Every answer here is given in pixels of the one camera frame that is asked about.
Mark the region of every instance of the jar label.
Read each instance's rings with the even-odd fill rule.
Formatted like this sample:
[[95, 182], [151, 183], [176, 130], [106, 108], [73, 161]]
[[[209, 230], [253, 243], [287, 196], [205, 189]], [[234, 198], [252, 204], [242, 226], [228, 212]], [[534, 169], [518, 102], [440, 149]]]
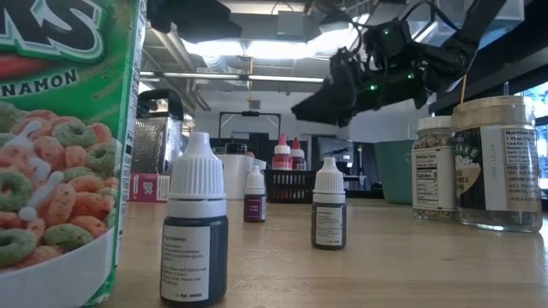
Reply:
[[499, 126], [456, 133], [456, 192], [473, 210], [537, 211], [539, 156], [535, 131]]
[[343, 208], [316, 207], [316, 244], [342, 245], [343, 227]]
[[413, 150], [413, 207], [455, 210], [455, 154], [452, 146]]
[[166, 299], [209, 299], [210, 227], [164, 226], [160, 293]]

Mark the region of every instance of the green container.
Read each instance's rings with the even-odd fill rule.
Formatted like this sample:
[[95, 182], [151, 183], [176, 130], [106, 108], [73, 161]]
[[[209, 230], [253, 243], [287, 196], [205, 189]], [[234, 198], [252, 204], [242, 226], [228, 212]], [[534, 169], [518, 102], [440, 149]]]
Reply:
[[384, 198], [393, 204], [412, 204], [411, 149], [414, 141], [390, 141], [375, 144], [378, 175]]

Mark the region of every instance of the red box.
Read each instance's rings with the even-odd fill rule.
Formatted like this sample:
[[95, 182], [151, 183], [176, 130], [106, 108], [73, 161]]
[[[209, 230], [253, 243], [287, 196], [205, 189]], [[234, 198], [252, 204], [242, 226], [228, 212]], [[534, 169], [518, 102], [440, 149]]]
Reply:
[[170, 192], [168, 175], [131, 174], [129, 201], [167, 202]]

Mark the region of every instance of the wooden stick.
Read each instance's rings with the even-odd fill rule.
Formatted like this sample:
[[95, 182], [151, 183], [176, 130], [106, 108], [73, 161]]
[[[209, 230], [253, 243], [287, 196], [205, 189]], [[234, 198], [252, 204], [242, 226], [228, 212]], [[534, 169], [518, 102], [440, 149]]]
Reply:
[[466, 91], [466, 79], [468, 77], [468, 74], [464, 75], [464, 78], [462, 79], [462, 91], [461, 91], [461, 104], [464, 103], [464, 92]]

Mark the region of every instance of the glass jar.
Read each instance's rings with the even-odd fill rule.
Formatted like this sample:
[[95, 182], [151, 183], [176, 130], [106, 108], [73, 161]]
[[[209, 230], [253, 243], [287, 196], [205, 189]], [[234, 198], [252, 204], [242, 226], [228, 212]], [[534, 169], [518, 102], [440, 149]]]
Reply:
[[455, 107], [456, 191], [461, 222], [499, 231], [542, 227], [533, 101], [482, 98]]
[[451, 116], [420, 119], [413, 144], [413, 214], [415, 218], [456, 219], [455, 155]]

